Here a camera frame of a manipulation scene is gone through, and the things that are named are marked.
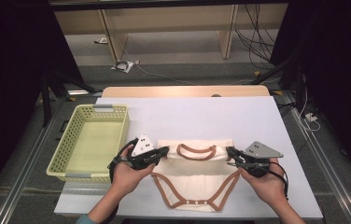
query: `metal frame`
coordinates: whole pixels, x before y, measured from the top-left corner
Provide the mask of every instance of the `metal frame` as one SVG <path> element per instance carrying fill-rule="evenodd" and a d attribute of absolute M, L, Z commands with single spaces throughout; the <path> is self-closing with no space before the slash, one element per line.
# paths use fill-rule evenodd
<path fill-rule="evenodd" d="M 294 102 L 294 99 L 289 91 L 284 91 L 284 94 L 287 103 Z M 296 109 L 292 110 L 292 115 L 295 121 L 298 123 L 298 126 L 304 138 L 306 139 L 309 148 L 315 156 L 318 166 L 320 167 L 321 171 L 326 177 L 327 182 L 333 191 L 333 194 L 337 198 L 339 205 L 344 210 L 345 216 L 351 223 L 351 195 L 348 193 L 346 187 L 344 186 L 344 183 L 342 182 L 341 178 L 338 176 L 332 164 L 330 163 L 330 160 L 328 159 L 324 149 L 318 143 L 314 132 L 309 132 L 302 127 L 302 125 L 299 123 L 299 112 Z"/>
<path fill-rule="evenodd" d="M 52 128 L 53 121 L 56 118 L 56 115 L 62 108 L 64 100 L 59 99 L 56 102 L 56 109 L 54 115 L 51 119 L 48 120 L 48 125 L 41 130 L 40 135 L 35 141 L 33 148 L 31 149 L 30 155 L 26 160 L 26 163 L 23 165 L 21 169 L 21 173 L 19 174 L 18 178 L 16 179 L 12 189 L 10 190 L 8 196 L 6 197 L 4 203 L 0 208 L 0 223 L 5 224 L 8 223 L 13 211 L 16 208 L 16 205 L 21 197 L 23 192 L 24 186 L 27 184 L 28 178 L 30 177 L 32 171 L 34 170 L 36 161 L 41 154 L 41 151 L 47 141 L 49 132 Z"/>
<path fill-rule="evenodd" d="M 288 3 L 290 0 L 115 0 L 100 2 L 67 2 L 50 3 L 53 11 L 77 11 L 77 10 L 98 10 L 98 9 L 120 9 L 120 8 L 142 8 L 142 7 L 197 7 L 197 6 L 224 6 L 243 4 L 269 4 Z M 17 7 L 28 7 L 40 9 L 48 7 L 42 4 L 20 4 Z"/>

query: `forearm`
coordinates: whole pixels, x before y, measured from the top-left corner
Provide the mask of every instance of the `forearm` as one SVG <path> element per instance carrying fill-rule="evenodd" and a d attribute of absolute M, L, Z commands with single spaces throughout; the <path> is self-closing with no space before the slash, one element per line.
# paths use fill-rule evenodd
<path fill-rule="evenodd" d="M 295 212 L 291 205 L 285 201 L 280 203 L 269 204 L 272 209 L 280 217 L 283 224 L 302 224 L 305 223 L 303 219 Z"/>
<path fill-rule="evenodd" d="M 105 196 L 92 208 L 88 217 L 96 223 L 103 222 L 111 215 L 123 196 L 116 189 L 110 188 Z"/>

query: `dark background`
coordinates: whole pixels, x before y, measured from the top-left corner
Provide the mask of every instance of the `dark background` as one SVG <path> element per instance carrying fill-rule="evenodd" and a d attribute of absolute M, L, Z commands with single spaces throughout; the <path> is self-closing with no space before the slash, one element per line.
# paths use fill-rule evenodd
<path fill-rule="evenodd" d="M 81 80 L 50 8 L 18 9 L 19 3 L 0 0 L 0 173 L 33 112 L 42 75 L 57 69 Z"/>
<path fill-rule="evenodd" d="M 295 49 L 307 18 L 321 2 L 289 4 L 274 47 L 274 64 Z M 17 7 L 19 3 L 0 0 L 0 173 L 32 114 L 42 75 L 56 69 L 82 81 L 50 8 L 31 10 Z M 28 3 L 48 5 L 45 0 Z M 309 94 L 351 158 L 351 1 L 323 10 L 326 16 L 308 38 L 300 62 Z"/>

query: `basket handle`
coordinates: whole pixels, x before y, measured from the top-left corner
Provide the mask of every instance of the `basket handle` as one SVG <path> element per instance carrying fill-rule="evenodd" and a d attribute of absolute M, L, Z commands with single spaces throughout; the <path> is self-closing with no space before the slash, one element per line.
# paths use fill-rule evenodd
<path fill-rule="evenodd" d="M 95 112 L 114 112 L 113 105 L 93 105 Z"/>
<path fill-rule="evenodd" d="M 73 177 L 73 178 L 91 178 L 91 174 L 65 174 L 64 177 Z"/>

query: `power strip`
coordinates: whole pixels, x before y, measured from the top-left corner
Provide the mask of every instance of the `power strip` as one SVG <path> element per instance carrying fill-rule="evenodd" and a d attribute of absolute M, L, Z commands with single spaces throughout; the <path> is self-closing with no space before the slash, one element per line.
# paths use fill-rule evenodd
<path fill-rule="evenodd" d="M 313 113 L 306 114 L 304 117 L 306 118 L 306 120 L 308 122 L 313 122 L 313 121 L 317 120 L 316 115 Z"/>
<path fill-rule="evenodd" d="M 106 40 L 106 38 L 101 38 L 98 40 L 94 40 L 94 44 L 108 44 L 108 41 Z"/>

